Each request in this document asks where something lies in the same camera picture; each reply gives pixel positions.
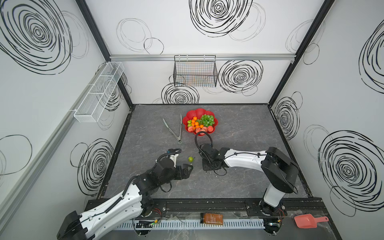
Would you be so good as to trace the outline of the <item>green fake grape bunch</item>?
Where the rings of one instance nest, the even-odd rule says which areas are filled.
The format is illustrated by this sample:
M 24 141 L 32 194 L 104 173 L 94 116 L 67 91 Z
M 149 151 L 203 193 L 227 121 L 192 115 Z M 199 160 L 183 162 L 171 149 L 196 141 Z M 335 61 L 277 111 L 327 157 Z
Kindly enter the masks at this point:
M 215 117 L 213 115 L 202 115 L 198 120 L 200 126 L 209 127 L 215 124 Z

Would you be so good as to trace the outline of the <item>red flower-shaped fruit bowl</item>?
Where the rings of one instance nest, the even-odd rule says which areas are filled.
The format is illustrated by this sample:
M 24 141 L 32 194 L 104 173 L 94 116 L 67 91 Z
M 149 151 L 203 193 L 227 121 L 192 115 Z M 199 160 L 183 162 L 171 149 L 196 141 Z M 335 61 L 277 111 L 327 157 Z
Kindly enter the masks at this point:
M 198 120 L 202 117 L 202 115 L 213 115 L 215 117 L 215 114 L 211 111 L 207 111 L 205 109 L 196 109 L 196 110 L 191 110 L 189 112 L 187 112 L 187 114 L 182 118 L 182 123 L 184 124 L 184 128 L 185 130 L 188 132 L 188 123 L 187 121 L 189 120 L 193 120 L 193 117 L 197 117 Z M 216 130 L 216 126 L 218 125 L 219 121 L 217 120 L 217 118 L 215 117 L 215 124 L 213 125 L 213 127 L 215 128 Z

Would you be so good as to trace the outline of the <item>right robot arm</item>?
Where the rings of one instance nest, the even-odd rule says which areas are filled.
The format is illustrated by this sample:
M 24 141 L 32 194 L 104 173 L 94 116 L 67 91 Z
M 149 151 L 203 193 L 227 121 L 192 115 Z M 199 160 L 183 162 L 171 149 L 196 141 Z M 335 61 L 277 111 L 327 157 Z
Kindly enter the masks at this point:
M 297 191 L 299 166 L 275 147 L 260 152 L 237 151 L 229 148 L 216 150 L 212 144 L 202 144 L 197 147 L 210 171 L 246 168 L 264 173 L 270 184 L 259 202 L 259 208 L 266 216 L 278 213 L 282 208 L 283 197 Z

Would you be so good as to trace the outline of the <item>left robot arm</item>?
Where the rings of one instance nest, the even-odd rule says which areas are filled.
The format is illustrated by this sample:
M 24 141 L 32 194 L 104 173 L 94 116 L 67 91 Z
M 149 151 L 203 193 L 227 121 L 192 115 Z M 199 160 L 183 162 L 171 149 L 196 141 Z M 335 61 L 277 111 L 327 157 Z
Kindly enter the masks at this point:
M 192 165 L 176 166 L 166 159 L 143 174 L 132 177 L 127 188 L 116 196 L 81 214 L 69 213 L 58 233 L 58 240 L 99 240 L 120 224 L 139 216 L 150 215 L 154 201 L 151 195 L 173 180 L 190 177 Z

